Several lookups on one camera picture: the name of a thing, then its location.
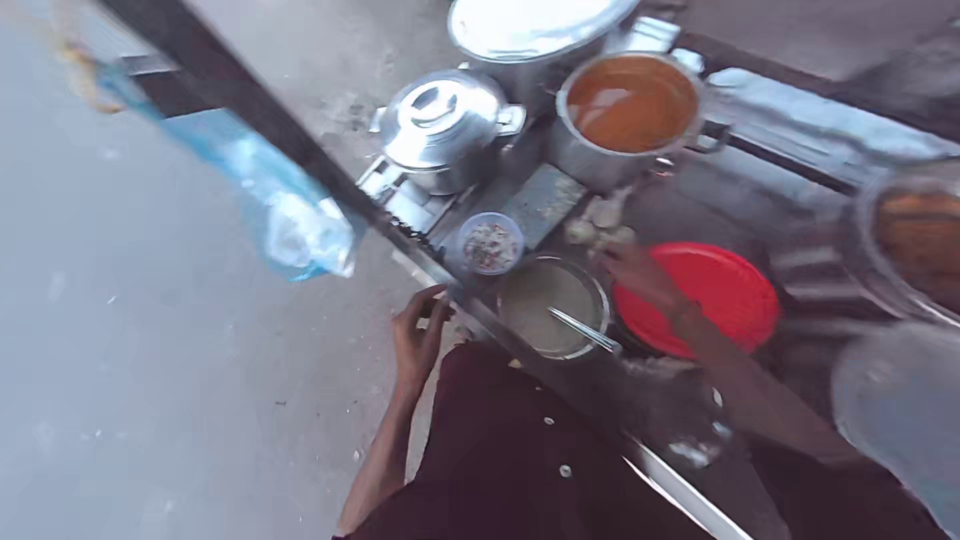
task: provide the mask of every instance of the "hand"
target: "hand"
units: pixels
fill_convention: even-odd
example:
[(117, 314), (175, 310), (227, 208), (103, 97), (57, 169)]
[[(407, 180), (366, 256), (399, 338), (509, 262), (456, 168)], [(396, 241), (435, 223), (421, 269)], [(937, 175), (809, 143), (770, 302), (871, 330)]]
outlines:
[(609, 243), (597, 255), (617, 282), (641, 299), (670, 316), (690, 301), (646, 248), (634, 244)]
[[(410, 299), (410, 304), (394, 317), (394, 346), (396, 347), (396, 385), (402, 389), (422, 389), (437, 363), (440, 353), (440, 333), (452, 314), (447, 298), (436, 299), (446, 285), (423, 289)], [(430, 318), (426, 330), (418, 329), (421, 318)]]

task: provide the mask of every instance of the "cooking pot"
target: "cooking pot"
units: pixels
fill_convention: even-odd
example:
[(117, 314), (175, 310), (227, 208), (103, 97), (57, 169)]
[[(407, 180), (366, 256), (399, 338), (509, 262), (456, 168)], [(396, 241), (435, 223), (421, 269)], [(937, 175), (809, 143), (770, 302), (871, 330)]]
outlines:
[(387, 161), (431, 195), (459, 193), (495, 171), (493, 140), (515, 135), (526, 109), (508, 105), (485, 75), (464, 69), (436, 71), (397, 93), (370, 126)]
[(456, 0), (450, 39), (470, 67), (496, 79), (531, 116), (550, 112), (578, 65), (601, 54), (606, 38), (633, 22), (639, 0)]
[[(558, 273), (564, 280), (556, 280)], [(572, 285), (571, 281), (579, 282), (579, 286)], [(571, 287), (579, 288), (583, 296), (575, 294), (577, 291)], [(501, 321), (541, 356), (554, 360), (585, 359), (597, 350), (597, 345), (556, 320), (548, 309), (566, 310), (603, 334), (612, 320), (610, 299), (600, 282), (579, 264), (552, 255), (522, 260), (500, 283), (496, 305)], [(540, 333), (549, 327), (558, 327), (561, 334), (547, 338)]]
[[(549, 160), (591, 190), (609, 192), (646, 170), (669, 166), (669, 157), (684, 147), (718, 152), (730, 127), (704, 121), (704, 94), (698, 78), (663, 55), (622, 52), (594, 59), (557, 92)], [(624, 104), (626, 114), (609, 114)], [(700, 144), (704, 133), (715, 142)]]
[[(884, 223), (885, 217), (892, 221)], [(847, 207), (844, 221), (848, 271), (878, 303), (900, 317), (960, 328), (956, 277), (960, 245), (955, 243), (960, 227), (960, 158), (906, 167), (887, 181), (870, 184)], [(901, 241), (925, 244), (899, 250), (908, 261), (897, 260), (891, 246), (883, 245), (891, 243), (885, 241), (890, 233), (884, 231), (891, 231), (888, 228), (897, 222), (912, 228)], [(907, 268), (917, 264), (941, 268)], [(954, 277), (928, 281), (934, 275)]]

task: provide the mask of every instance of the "red lid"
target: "red lid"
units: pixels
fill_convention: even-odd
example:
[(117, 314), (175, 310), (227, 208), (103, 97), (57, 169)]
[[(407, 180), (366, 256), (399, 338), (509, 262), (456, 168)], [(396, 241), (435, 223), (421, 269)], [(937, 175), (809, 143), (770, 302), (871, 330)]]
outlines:
[[(780, 319), (777, 291), (745, 258), (693, 242), (661, 244), (650, 255), (744, 351), (752, 352), (773, 334)], [(613, 300), (627, 328), (648, 345), (672, 356), (693, 357), (655, 307), (619, 283), (613, 285)]]

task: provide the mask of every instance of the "dark shirt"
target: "dark shirt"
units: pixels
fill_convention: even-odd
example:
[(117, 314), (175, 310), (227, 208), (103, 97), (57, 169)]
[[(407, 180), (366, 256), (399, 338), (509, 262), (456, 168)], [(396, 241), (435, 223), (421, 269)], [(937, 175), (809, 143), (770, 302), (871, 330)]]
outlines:
[[(873, 463), (828, 469), (771, 444), (753, 462), (794, 540), (947, 536)], [(444, 359), (417, 476), (350, 539), (683, 538), (709, 534), (560, 397), (483, 346)]]

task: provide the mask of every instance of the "blue plastic bag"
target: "blue plastic bag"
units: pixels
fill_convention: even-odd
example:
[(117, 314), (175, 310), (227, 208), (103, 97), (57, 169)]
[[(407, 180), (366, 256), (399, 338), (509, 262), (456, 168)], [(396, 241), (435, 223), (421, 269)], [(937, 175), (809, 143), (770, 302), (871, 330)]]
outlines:
[(97, 81), (241, 189), (244, 219), (275, 270), (291, 281), (353, 274), (363, 220), (348, 218), (317, 181), (231, 111), (165, 118), (121, 67), (100, 64)]

